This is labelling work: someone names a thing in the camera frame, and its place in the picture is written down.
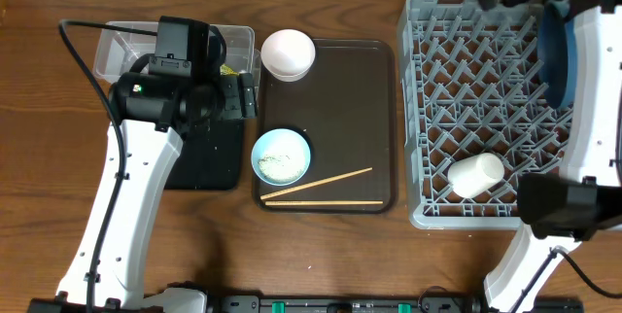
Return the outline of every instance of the dish rack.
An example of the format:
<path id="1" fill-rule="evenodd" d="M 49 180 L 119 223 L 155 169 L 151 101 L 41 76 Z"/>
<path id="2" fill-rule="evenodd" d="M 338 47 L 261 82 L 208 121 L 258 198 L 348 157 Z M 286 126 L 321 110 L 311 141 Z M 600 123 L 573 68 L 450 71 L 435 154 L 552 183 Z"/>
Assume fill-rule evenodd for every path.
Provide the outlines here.
<path id="1" fill-rule="evenodd" d="M 556 172 L 572 108 L 553 110 L 537 72 L 541 6 L 483 12 L 477 0 L 406 0 L 397 27 L 408 211 L 424 229 L 518 227 L 523 173 Z M 452 162 L 484 152 L 502 182 L 473 199 L 452 192 Z"/>

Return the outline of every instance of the chopstick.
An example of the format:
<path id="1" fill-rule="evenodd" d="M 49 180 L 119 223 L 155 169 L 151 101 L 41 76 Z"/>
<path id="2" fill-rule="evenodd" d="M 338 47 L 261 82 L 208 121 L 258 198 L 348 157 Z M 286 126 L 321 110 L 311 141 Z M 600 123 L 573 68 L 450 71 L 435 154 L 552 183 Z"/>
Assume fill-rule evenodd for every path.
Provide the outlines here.
<path id="1" fill-rule="evenodd" d="M 327 205 L 381 205 L 383 201 L 265 201 L 266 206 L 327 206 Z"/>
<path id="2" fill-rule="evenodd" d="M 261 200 L 266 200 L 266 199 L 268 199 L 270 197 L 275 197 L 275 196 L 283 195 L 283 194 L 286 194 L 286 193 L 289 193 L 289 192 L 294 192 L 294 191 L 302 191 L 302 190 L 305 190 L 307 188 L 316 187 L 316 186 L 319 186 L 319 185 L 322 185 L 322 184 L 338 181 L 340 179 L 352 177 L 352 176 L 358 175 L 360 173 L 371 171 L 371 169 L 372 169 L 371 167 L 368 167 L 368 168 L 364 168 L 362 170 L 358 170 L 358 171 L 354 171 L 354 172 L 350 172 L 350 173 L 344 173 L 342 175 L 338 175 L 338 176 L 334 176 L 334 177 L 330 177 L 330 178 L 325 178 L 323 180 L 307 183 L 307 184 L 304 184 L 302 186 L 288 188 L 288 189 L 285 189 L 285 190 L 282 190 L 282 191 L 271 192 L 271 193 L 268 193 L 266 195 L 262 195 L 261 196 Z"/>

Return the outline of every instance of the wood grain surface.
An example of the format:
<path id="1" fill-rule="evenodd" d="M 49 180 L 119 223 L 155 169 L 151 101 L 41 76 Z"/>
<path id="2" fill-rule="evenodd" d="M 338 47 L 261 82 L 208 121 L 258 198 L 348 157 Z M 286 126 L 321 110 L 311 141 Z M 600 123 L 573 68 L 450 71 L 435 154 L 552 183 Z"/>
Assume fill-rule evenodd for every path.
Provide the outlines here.
<path id="1" fill-rule="evenodd" d="M 75 255 L 97 190 L 107 120 L 65 50 L 61 18 L 157 20 L 161 15 L 250 25 L 256 45 L 296 28 L 313 37 L 379 39 L 396 46 L 405 0 L 11 0 L 0 28 L 0 310 L 53 297 Z M 87 62 L 99 33 L 72 29 Z M 397 94 L 397 136 L 403 108 Z M 248 122 L 245 160 L 255 123 Z M 403 150 L 399 201 L 381 216 L 273 214 L 251 199 L 251 165 L 232 191 L 167 191 L 148 254 L 146 292 L 194 280 L 214 294 L 416 296 L 431 285 L 472 293 L 511 231 L 424 231 L 407 218 Z M 622 290 L 622 233 L 601 232 L 574 258 L 594 280 Z M 541 292 L 578 296 L 588 312 L 622 310 L 562 263 Z"/>

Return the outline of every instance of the cable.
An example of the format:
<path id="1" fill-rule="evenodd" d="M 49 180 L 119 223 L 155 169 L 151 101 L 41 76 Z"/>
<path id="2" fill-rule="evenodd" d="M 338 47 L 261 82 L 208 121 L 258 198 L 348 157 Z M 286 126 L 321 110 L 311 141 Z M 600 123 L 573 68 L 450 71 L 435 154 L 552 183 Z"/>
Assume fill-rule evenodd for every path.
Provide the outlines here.
<path id="1" fill-rule="evenodd" d="M 525 299 L 525 297 L 527 297 L 529 292 L 534 288 L 534 285 L 536 284 L 537 280 L 540 278 L 540 276 L 542 275 L 542 273 L 544 272 L 546 267 L 556 257 L 557 257 L 557 255 L 551 250 L 551 253 L 548 254 L 548 256 L 546 257 L 546 260 L 544 260 L 544 262 L 540 265 L 540 268 L 537 269 L 537 272 L 536 272 L 536 274 L 534 274 L 534 277 L 532 278 L 532 280 L 529 282 L 529 284 L 527 284 L 527 288 L 525 288 L 521 292 L 521 295 L 516 300 L 516 303 L 514 303 L 514 307 L 512 308 L 511 313 L 516 313 L 518 311 L 518 307 L 521 306 L 521 304 L 523 303 L 523 300 Z"/>
<path id="2" fill-rule="evenodd" d="M 218 27 L 216 27 L 214 25 L 210 25 L 210 31 L 212 31 L 212 33 L 214 33 L 214 35 L 216 35 L 216 38 L 218 38 L 218 41 L 221 43 L 221 53 L 220 53 L 220 56 L 218 58 L 218 63 L 216 64 L 216 67 L 218 69 L 220 69 L 221 66 L 225 64 L 225 60 L 226 60 L 226 41 L 225 41 L 225 37 L 223 37 L 223 34 L 221 33 L 221 30 L 219 30 Z"/>
<path id="3" fill-rule="evenodd" d="M 58 24 L 58 32 L 60 33 L 60 37 L 64 42 L 67 50 L 74 57 L 80 69 L 85 73 L 86 78 L 95 89 L 95 93 L 99 97 L 99 100 L 106 109 L 106 113 L 112 122 L 112 127 L 115 130 L 115 136 L 117 137 L 117 144 L 119 146 L 119 170 L 117 173 L 117 181 L 115 182 L 115 186 L 113 187 L 112 195 L 110 196 L 110 201 L 108 202 L 108 207 L 106 208 L 106 213 L 104 214 L 104 219 L 101 223 L 101 228 L 99 229 L 99 233 L 97 234 L 97 240 L 95 241 L 95 246 L 93 247 L 93 255 L 90 259 L 90 267 L 88 269 L 88 277 L 86 280 L 86 312 L 92 313 L 94 307 L 94 296 L 95 296 L 95 279 L 97 277 L 97 265 L 99 263 L 99 256 L 101 254 L 101 248 L 104 244 L 104 239 L 106 238 L 106 231 L 108 230 L 108 225 L 110 224 L 110 220 L 112 218 L 113 211 L 115 209 L 115 204 L 117 203 L 117 198 L 119 197 L 119 192 L 121 190 L 121 184 L 123 183 L 123 177 L 125 176 L 125 164 L 126 164 L 126 155 L 125 155 L 125 144 L 123 142 L 123 137 L 121 135 L 121 123 L 115 120 L 115 116 L 113 115 L 112 107 L 110 106 L 110 102 L 104 94 L 104 91 L 101 89 L 95 77 L 90 72 L 85 62 L 80 58 L 78 52 L 73 47 L 69 38 L 67 37 L 67 26 L 85 26 L 85 27 L 94 27 L 101 29 L 108 29 L 114 31 L 121 32 L 129 32 L 136 33 L 141 35 L 149 35 L 149 36 L 157 36 L 156 32 L 153 31 L 144 31 L 144 30 L 134 30 L 126 27 L 118 27 L 106 24 L 99 24 L 95 22 L 88 21 L 78 21 L 78 20 L 61 20 Z"/>
<path id="4" fill-rule="evenodd" d="M 141 71 L 143 71 L 145 66 L 149 64 L 149 60 L 152 56 L 154 56 L 153 53 L 144 53 L 143 55 L 139 56 L 138 59 L 136 59 L 136 61 L 134 61 L 132 66 L 129 68 L 129 72 L 140 73 Z"/>
<path id="5" fill-rule="evenodd" d="M 449 293 L 449 291 L 448 291 L 447 289 L 445 289 L 445 288 L 443 288 L 443 287 L 441 287 L 441 286 L 438 286 L 438 285 L 433 285 L 433 286 L 430 286 L 429 288 L 425 289 L 425 290 L 423 291 L 423 293 L 422 293 L 422 294 L 420 294 L 420 295 L 419 295 L 419 298 L 417 299 L 417 308 L 419 308 L 419 310 L 420 310 L 420 311 L 422 311 L 422 312 L 424 312 L 424 313 L 428 313 L 428 310 L 427 310 L 427 309 L 424 309 L 424 307 L 421 305 L 421 302 L 422 302 L 422 300 L 424 299 L 424 296 L 426 295 L 426 293 L 427 293 L 428 291 L 430 291 L 430 290 L 433 290 L 433 289 L 442 290 L 443 292 L 445 292 L 445 293 L 447 293 L 447 294 L 450 294 L 450 293 Z M 458 306 L 458 308 L 459 308 L 459 309 L 460 309 L 460 311 L 462 312 L 462 311 L 463 311 L 463 307 L 461 306 L 461 304 L 460 304 L 460 303 L 458 303 L 458 301 L 456 301 L 456 299 L 455 299 L 455 298 L 453 298 L 453 297 L 451 297 L 451 300 L 453 300 L 453 301 L 454 301 L 454 304 L 456 304 L 456 306 Z"/>
<path id="6" fill-rule="evenodd" d="M 572 269 L 574 269 L 574 271 L 576 272 L 576 274 L 578 274 L 581 280 L 583 280 L 583 282 L 587 284 L 587 286 L 590 287 L 590 289 L 592 289 L 594 292 L 596 292 L 597 294 L 601 296 L 605 296 L 607 298 L 613 298 L 613 299 L 622 298 L 622 293 L 613 294 L 613 293 L 603 290 L 598 285 L 594 284 L 594 282 L 590 280 L 590 278 L 587 277 L 587 275 L 583 272 L 583 270 L 581 270 L 581 268 L 579 268 L 578 264 L 576 264 L 576 262 L 570 257 L 569 254 L 567 254 L 562 249 L 555 248 L 555 249 L 551 249 L 550 254 L 548 255 L 548 257 L 546 257 L 546 260 L 544 260 L 540 268 L 537 270 L 536 274 L 534 275 L 532 280 L 527 285 L 527 288 L 525 288 L 525 290 L 522 291 L 521 295 L 516 300 L 516 303 L 514 304 L 514 307 L 512 308 L 511 313 L 516 313 L 518 311 L 518 308 L 520 307 L 521 303 L 523 303 L 523 299 L 525 299 L 525 297 L 529 294 L 529 292 L 532 290 L 532 288 L 536 284 L 539 277 L 542 275 L 542 273 L 546 269 L 546 267 L 551 263 L 551 261 L 553 261 L 553 259 L 557 257 L 558 254 L 562 255 L 564 260 L 566 260 L 570 264 Z"/>
<path id="7" fill-rule="evenodd" d="M 622 91 L 620 91 L 620 105 L 618 108 L 618 137 L 615 145 L 615 164 L 618 170 L 618 180 L 622 184 Z"/>
<path id="8" fill-rule="evenodd" d="M 576 264 L 576 262 L 570 257 L 570 255 L 567 254 L 566 252 L 564 252 L 563 250 L 561 250 L 561 249 L 553 249 L 553 250 L 551 250 L 551 253 L 562 255 L 564 260 L 566 260 L 568 262 L 568 264 L 570 264 L 572 269 L 574 269 L 574 271 L 576 272 L 576 274 L 578 274 L 578 276 L 581 278 L 581 280 L 583 280 L 583 282 L 585 284 L 587 284 L 587 286 L 590 287 L 590 289 L 592 289 L 595 293 L 597 293 L 597 294 L 599 294 L 601 296 L 605 296 L 607 298 L 612 298 L 612 299 L 620 299 L 620 298 L 622 298 L 622 293 L 620 293 L 620 294 L 613 294 L 613 293 L 610 293 L 608 291 L 603 290 L 598 285 L 594 284 L 594 282 L 592 280 L 590 280 L 590 278 L 588 278 L 587 275 L 585 275 L 583 270 L 581 270 L 581 268 L 579 268 L 578 264 Z"/>

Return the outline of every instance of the white cup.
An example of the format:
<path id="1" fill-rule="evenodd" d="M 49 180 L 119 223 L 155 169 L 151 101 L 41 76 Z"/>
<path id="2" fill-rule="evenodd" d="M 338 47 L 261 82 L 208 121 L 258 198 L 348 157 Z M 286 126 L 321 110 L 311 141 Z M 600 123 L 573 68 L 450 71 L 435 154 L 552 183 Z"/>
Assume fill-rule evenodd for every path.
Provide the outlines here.
<path id="1" fill-rule="evenodd" d="M 504 171 L 498 157 L 483 153 L 456 161 L 449 167 L 447 179 L 457 195 L 473 198 L 500 182 Z"/>

